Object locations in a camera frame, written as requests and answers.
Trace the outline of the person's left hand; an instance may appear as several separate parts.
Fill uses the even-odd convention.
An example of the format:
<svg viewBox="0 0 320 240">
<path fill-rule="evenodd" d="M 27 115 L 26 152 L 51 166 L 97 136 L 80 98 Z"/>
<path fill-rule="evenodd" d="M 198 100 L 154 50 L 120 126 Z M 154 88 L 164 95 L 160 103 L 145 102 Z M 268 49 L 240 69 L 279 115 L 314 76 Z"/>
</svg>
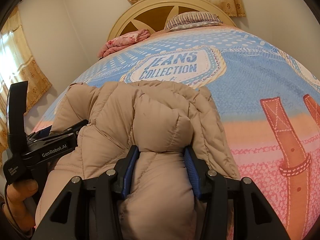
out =
<svg viewBox="0 0 320 240">
<path fill-rule="evenodd" d="M 60 174 L 60 170 L 52 170 L 49 174 L 49 181 L 55 181 L 60 179 L 60 186 L 62 186 L 62 182 L 66 182 L 65 174 Z M 53 201 L 59 195 L 57 184 L 55 187 L 52 184 L 52 194 L 49 195 L 49 191 L 47 192 L 46 196 L 43 197 L 43 204 L 46 203 L 46 207 L 49 208 Z M 8 186 L 7 188 L 7 200 L 5 200 L 5 204 L 2 206 L 2 211 L 7 220 L 13 224 L 13 227 L 20 231 L 20 235 L 22 238 L 30 238 L 33 234 L 32 230 L 35 226 L 35 218 L 33 215 L 28 211 L 24 201 L 32 197 L 38 190 L 38 183 L 33 179 L 19 181 L 17 183 L 13 183 Z"/>
</svg>

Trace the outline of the dark sleeved left forearm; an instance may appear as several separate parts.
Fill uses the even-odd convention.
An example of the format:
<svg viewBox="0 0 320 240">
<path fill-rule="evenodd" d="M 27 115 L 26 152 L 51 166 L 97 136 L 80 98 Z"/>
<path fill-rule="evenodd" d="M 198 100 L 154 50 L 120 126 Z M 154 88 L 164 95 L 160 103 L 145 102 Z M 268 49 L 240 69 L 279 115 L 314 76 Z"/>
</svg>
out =
<svg viewBox="0 0 320 240">
<path fill-rule="evenodd" d="M 1 214 L 0 214 L 1 239 L 6 239 L 6 240 L 31 239 L 35 232 L 35 229 L 31 228 L 28 232 L 24 232 L 24 233 L 19 232 L 5 216 L 3 211 L 4 204 L 5 204 L 5 200 L 3 197 L 1 197 Z"/>
</svg>

